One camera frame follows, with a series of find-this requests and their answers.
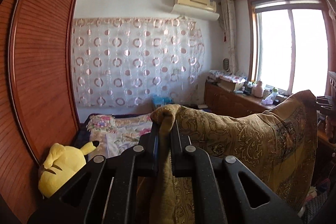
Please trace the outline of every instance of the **floral bedspread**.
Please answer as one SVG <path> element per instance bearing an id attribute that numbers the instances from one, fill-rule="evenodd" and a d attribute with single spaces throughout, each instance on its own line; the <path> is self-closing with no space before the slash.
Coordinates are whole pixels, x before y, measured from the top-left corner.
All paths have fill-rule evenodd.
<path id="1" fill-rule="evenodd" d="M 96 155 L 106 158 L 120 155 L 127 148 L 138 144 L 140 136 L 152 128 L 150 114 L 131 118 L 114 118 L 112 115 L 92 115 L 87 125 L 90 141 L 99 141 L 96 150 L 88 155 L 91 160 Z"/>

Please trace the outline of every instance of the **window glass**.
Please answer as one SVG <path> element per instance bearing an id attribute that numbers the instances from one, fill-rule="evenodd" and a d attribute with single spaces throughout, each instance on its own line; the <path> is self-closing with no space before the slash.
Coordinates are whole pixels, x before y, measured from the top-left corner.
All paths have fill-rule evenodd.
<path id="1" fill-rule="evenodd" d="M 261 74 L 267 85 L 288 90 L 292 61 L 291 23 L 287 10 L 261 13 Z"/>
<path id="2" fill-rule="evenodd" d="M 302 3 L 308 3 L 308 4 L 320 4 L 320 0 L 290 0 L 289 4 L 302 4 Z"/>
<path id="3" fill-rule="evenodd" d="M 265 7 L 271 7 L 271 6 L 278 6 L 278 5 L 284 5 L 284 4 L 286 4 L 285 0 L 270 1 L 270 2 L 266 2 L 266 3 L 262 3 L 262 4 L 259 4 L 259 5 L 256 5 L 255 9 L 265 8 Z"/>
<path id="4" fill-rule="evenodd" d="M 296 41 L 292 93 L 310 90 L 315 96 L 324 95 L 328 74 L 328 42 L 322 11 L 292 11 Z"/>

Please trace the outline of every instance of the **wooden wardrobe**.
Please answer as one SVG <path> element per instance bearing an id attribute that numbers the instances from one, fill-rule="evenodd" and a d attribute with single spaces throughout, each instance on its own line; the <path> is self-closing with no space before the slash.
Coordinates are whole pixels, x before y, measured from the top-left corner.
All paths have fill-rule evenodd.
<path id="1" fill-rule="evenodd" d="M 39 164 L 78 130 L 70 69 L 75 1 L 0 4 L 0 194 L 22 223 L 42 199 Z"/>

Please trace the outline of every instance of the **screw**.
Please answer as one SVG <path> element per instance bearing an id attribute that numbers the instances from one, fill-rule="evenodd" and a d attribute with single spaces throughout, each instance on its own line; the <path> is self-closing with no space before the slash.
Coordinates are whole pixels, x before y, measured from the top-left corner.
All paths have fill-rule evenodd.
<path id="1" fill-rule="evenodd" d="M 143 151 L 143 146 L 142 145 L 136 145 L 136 146 L 133 147 L 133 150 L 135 152 L 141 152 L 141 151 Z"/>
<path id="2" fill-rule="evenodd" d="M 185 150 L 186 150 L 187 152 L 192 153 L 192 152 L 195 152 L 195 151 L 196 151 L 196 147 L 194 147 L 193 145 L 187 145 L 187 146 L 185 147 Z"/>
<path id="3" fill-rule="evenodd" d="M 228 164 L 234 164 L 236 162 L 236 157 L 234 156 L 227 156 L 225 158 L 225 161 L 228 163 Z"/>
<path id="4" fill-rule="evenodd" d="M 95 156 L 95 157 L 93 158 L 93 161 L 94 161 L 95 163 L 99 164 L 99 163 L 101 163 L 101 162 L 104 161 L 104 157 L 101 156 L 101 155 Z"/>

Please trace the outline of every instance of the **curtain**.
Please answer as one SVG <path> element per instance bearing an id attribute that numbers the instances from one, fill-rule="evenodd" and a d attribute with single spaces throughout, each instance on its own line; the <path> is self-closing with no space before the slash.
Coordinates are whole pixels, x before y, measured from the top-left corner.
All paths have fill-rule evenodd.
<path id="1" fill-rule="evenodd" d="M 228 44 L 230 72 L 235 74 L 238 71 L 236 61 L 236 13 L 233 0 L 222 0 L 222 27 L 224 30 L 224 42 Z"/>
<path id="2" fill-rule="evenodd" d="M 135 107 L 154 94 L 197 102 L 204 43 L 196 22 L 156 18 L 74 19 L 77 106 Z"/>

